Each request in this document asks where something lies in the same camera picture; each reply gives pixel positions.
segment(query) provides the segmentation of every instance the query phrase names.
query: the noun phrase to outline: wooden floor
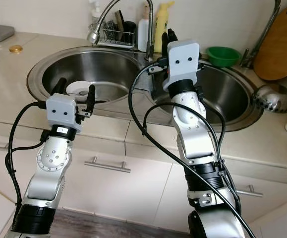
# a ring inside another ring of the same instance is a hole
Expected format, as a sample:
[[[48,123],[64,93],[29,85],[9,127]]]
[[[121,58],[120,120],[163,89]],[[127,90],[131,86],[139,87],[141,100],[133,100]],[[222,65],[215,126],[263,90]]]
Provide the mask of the wooden floor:
[[[92,215],[57,210],[51,228],[52,238],[189,238],[165,231]]]

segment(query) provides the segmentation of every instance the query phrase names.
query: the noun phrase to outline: black wire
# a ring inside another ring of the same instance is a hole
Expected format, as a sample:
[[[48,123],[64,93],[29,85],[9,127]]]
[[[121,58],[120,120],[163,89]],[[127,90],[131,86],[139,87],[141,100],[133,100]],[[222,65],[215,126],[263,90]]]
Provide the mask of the black wire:
[[[9,144],[8,144],[8,153],[7,153],[6,157],[5,157],[5,166],[6,166],[7,170],[8,170],[8,173],[10,174],[10,177],[12,179],[12,182],[13,182],[13,185],[14,185],[14,188],[15,188],[16,196],[17,196],[16,209],[15,209],[15,214],[14,214],[14,218],[13,218],[13,223],[14,223],[16,215],[18,214],[18,212],[20,210],[21,202],[22,202],[21,191],[20,191],[20,187],[19,187],[18,181],[16,180],[16,177],[15,177],[15,172],[16,171],[14,170],[13,160],[12,160],[13,137],[14,137],[16,126],[18,125],[21,117],[23,116],[25,111],[28,110],[32,106],[39,106],[39,103],[38,102],[34,102],[34,103],[30,103],[30,104],[26,105],[20,111],[18,116],[16,117],[16,119],[15,119],[13,125],[12,125],[12,128],[11,128],[11,132],[10,132],[10,136],[9,136]]]
[[[32,149],[35,149],[35,148],[38,148],[40,147],[41,145],[43,145],[43,141],[41,141],[40,143],[36,144],[36,145],[32,145],[32,146],[25,146],[25,147],[17,147],[17,148],[14,148],[12,149],[12,153],[15,152],[15,151],[18,151],[18,150],[32,150]],[[9,164],[9,153],[7,153],[7,155],[5,156],[5,159],[4,159],[4,163],[5,163],[5,166],[8,170],[8,172],[11,172],[11,167],[10,167],[10,164]]]
[[[221,120],[222,123],[222,130],[221,130],[221,134],[219,136],[219,140],[218,140],[218,144],[219,147],[222,145],[223,142],[223,138],[226,132],[226,120],[224,118],[224,116],[218,111],[216,110],[216,108],[212,107],[211,105],[209,105],[204,99],[200,99],[201,103],[203,103],[203,105],[210,111],[212,111],[213,113],[215,113],[219,119]]]
[[[175,156],[173,153],[171,153],[169,150],[167,150],[166,148],[164,148],[160,143],[158,143],[146,130],[145,128],[141,125],[140,121],[138,120],[134,109],[133,109],[133,105],[132,105],[132,93],[134,90],[134,86],[137,83],[139,77],[145,72],[147,71],[150,67],[152,66],[158,66],[157,63],[152,63],[146,67],[144,67],[143,69],[140,70],[140,72],[137,74],[136,78],[134,79],[134,81],[132,82],[132,85],[130,87],[129,90],[129,94],[128,94],[128,104],[129,104],[129,110],[130,113],[133,117],[134,122],[136,123],[136,125],[138,126],[138,128],[141,130],[141,132],[156,146],[158,147],[161,151],[163,151],[165,154],[167,154],[168,156],[170,156],[173,160],[175,160],[177,163],[179,163],[180,165],[184,166],[186,169],[190,170],[193,174],[195,174],[206,186],[208,186],[232,211],[232,213],[238,218],[239,222],[242,224],[242,226],[245,228],[245,230],[248,232],[248,234],[250,235],[251,238],[255,238],[255,235],[253,234],[253,232],[251,231],[250,227],[247,225],[247,223],[244,221],[244,219],[237,213],[237,211],[234,209],[234,207],[232,206],[232,204],[225,199],[225,197],[217,190],[215,189],[212,185],[210,185],[206,180],[204,180],[198,173],[196,173],[192,167],[190,167],[189,165],[187,165],[186,163],[184,163],[182,160],[180,160],[177,156]]]
[[[223,138],[224,138],[224,135],[225,135],[225,132],[226,132],[226,120],[224,118],[224,116],[214,107],[212,107],[210,104],[208,104],[204,99],[200,99],[201,103],[203,103],[203,105],[209,109],[210,111],[212,111],[213,113],[215,113],[219,119],[221,120],[221,123],[222,123],[222,130],[221,130],[221,134],[220,134],[220,137],[219,137],[219,150],[221,149],[221,145],[222,145],[222,141],[223,141]],[[227,178],[226,176],[223,177],[224,179],[224,182],[226,183],[228,189],[231,191],[232,195],[233,195],[233,198],[235,200],[235,205],[236,205],[236,210],[239,214],[241,214],[241,202],[240,202],[240,198],[238,196],[238,193],[237,193],[237,189],[236,189],[236,186],[234,185],[234,182],[233,182],[233,179],[229,173],[229,170],[228,168],[226,167],[224,161],[222,160],[222,165],[223,165],[223,168],[227,174]]]
[[[240,198],[237,194],[237,190],[234,186],[234,183],[233,183],[233,180],[231,178],[231,175],[227,169],[227,167],[225,166],[222,158],[221,158],[221,155],[220,155],[220,145],[218,144],[217,142],[217,137],[216,137],[216,134],[214,132],[214,129],[212,128],[212,126],[206,121],[205,118],[203,118],[199,113],[193,111],[191,108],[187,107],[187,106],[184,106],[182,104],[178,104],[178,103],[160,103],[160,104],[156,104],[154,106],[152,106],[147,112],[146,114],[144,115],[144,119],[143,119],[143,127],[145,128],[145,131],[147,130],[147,117],[148,115],[150,114],[150,112],[155,109],[155,108],[158,108],[158,107],[161,107],[161,106],[177,106],[177,107],[180,107],[180,108],[183,108],[183,109],[186,109],[188,110],[190,113],[193,113],[194,115],[196,115],[197,117],[199,117],[203,122],[204,124],[208,127],[212,137],[213,137],[213,140],[214,140],[214,145],[215,145],[215,148],[216,148],[216,153],[217,153],[217,159],[218,161],[220,162],[220,164],[222,165],[221,167],[221,170],[226,170],[226,173],[227,173],[227,177],[226,176],[223,176],[223,179],[224,179],[224,182],[226,183],[228,189],[231,191],[232,195],[233,195],[233,198],[235,200],[235,208],[236,208],[236,211],[237,213],[241,214],[241,203],[240,203]]]
[[[213,128],[211,127],[211,125],[205,120],[205,118],[203,118],[202,115],[200,115],[198,112],[194,111],[193,109],[187,107],[187,106],[184,106],[182,104],[179,104],[179,103],[160,103],[160,104],[156,104],[154,106],[152,106],[145,114],[144,116],[144,119],[143,119],[143,127],[146,128],[146,124],[147,124],[147,117],[148,117],[148,114],[154,110],[155,108],[158,108],[158,107],[161,107],[161,106],[177,106],[177,107],[180,107],[180,108],[183,108],[187,111],[189,111],[190,113],[193,113],[194,115],[196,115],[197,117],[199,117],[203,122],[204,124],[208,127],[212,137],[213,137],[213,140],[214,140],[214,145],[215,145],[215,150],[216,150],[216,153],[217,153],[217,159],[218,161],[221,163],[221,155],[220,155],[220,149],[219,149],[219,145],[218,145],[218,140],[217,140],[217,136],[213,130]]]

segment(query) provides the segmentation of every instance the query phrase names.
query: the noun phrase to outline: faucet spout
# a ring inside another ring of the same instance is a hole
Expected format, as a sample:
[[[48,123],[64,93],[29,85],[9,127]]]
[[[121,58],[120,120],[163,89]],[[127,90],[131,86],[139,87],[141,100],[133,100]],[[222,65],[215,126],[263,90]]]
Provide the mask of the faucet spout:
[[[99,30],[100,27],[107,15],[107,13],[111,10],[111,8],[120,0],[112,0],[105,8],[105,10],[103,11],[103,13],[101,14],[101,16],[99,17],[99,20],[97,22],[97,25],[95,27],[95,29],[89,33],[87,40],[89,40],[92,44],[97,44],[99,41]],[[152,0],[147,0],[148,4],[149,4],[149,26],[148,26],[148,42],[147,42],[147,52],[146,52],[146,57],[145,59],[148,61],[152,61],[153,60],[153,53],[154,53],[154,45],[153,45],[153,4],[152,4]]]
[[[267,33],[269,32],[273,22],[275,21],[277,15],[279,13],[280,6],[281,6],[281,0],[275,0],[274,9],[273,9],[272,15],[268,21],[268,24],[266,25],[264,31],[262,32],[259,40],[257,41],[255,47],[253,48],[253,50],[251,51],[249,56],[247,56],[248,51],[246,50],[246,52],[245,52],[245,54],[241,60],[241,63],[240,63],[240,65],[242,67],[246,67],[246,68],[252,68],[253,67],[253,61],[256,58],[256,56],[260,50],[260,47],[261,47],[264,39],[267,36]]]

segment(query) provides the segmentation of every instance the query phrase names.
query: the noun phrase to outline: double sink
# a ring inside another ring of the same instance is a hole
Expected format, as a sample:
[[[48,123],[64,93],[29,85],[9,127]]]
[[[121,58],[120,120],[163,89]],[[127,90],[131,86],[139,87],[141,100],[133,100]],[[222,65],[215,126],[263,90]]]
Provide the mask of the double sink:
[[[46,100],[61,77],[70,85],[89,81],[96,86],[95,115],[131,119],[128,109],[128,91],[138,71],[148,63],[145,54],[108,48],[77,47],[50,55],[38,62],[29,72],[27,87],[37,100]],[[202,62],[204,69],[197,72],[197,84],[204,98],[226,119],[227,131],[240,130],[255,123],[263,110],[251,104],[256,87],[248,78],[232,68],[216,68]],[[133,106],[139,119],[153,105],[170,102],[162,88],[163,73],[144,73],[133,94]],[[85,94],[81,90],[78,96]],[[171,125],[172,108],[160,107],[148,117],[148,122]],[[207,111],[206,119],[215,131],[220,131],[219,118]]]

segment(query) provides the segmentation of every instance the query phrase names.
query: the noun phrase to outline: label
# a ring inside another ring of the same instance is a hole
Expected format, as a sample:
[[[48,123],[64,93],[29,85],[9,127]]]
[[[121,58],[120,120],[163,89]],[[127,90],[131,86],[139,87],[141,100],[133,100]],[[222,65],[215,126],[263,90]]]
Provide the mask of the label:
[[[67,134],[68,129],[67,129],[67,128],[64,128],[64,127],[58,127],[58,128],[56,129],[56,132],[60,132],[60,133]]]

